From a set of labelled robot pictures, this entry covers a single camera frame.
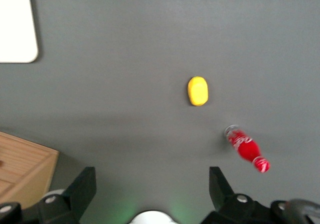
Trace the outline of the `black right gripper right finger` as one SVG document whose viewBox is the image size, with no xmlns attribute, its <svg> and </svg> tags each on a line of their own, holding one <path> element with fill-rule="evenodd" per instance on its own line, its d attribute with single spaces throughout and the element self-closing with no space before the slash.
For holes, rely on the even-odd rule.
<svg viewBox="0 0 320 224">
<path fill-rule="evenodd" d="M 269 207 L 246 194 L 235 193 L 217 166 L 209 168 L 209 195 L 214 206 L 201 222 L 203 224 L 285 224 L 283 210 L 273 201 Z"/>
</svg>

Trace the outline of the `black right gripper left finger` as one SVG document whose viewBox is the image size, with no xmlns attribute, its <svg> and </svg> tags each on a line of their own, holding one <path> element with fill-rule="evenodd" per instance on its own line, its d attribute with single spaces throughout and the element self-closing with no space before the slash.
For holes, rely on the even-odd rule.
<svg viewBox="0 0 320 224">
<path fill-rule="evenodd" d="M 19 202 L 0 204 L 2 224 L 78 224 L 97 191 L 96 169 L 85 167 L 61 193 L 46 195 L 23 209 Z"/>
</svg>

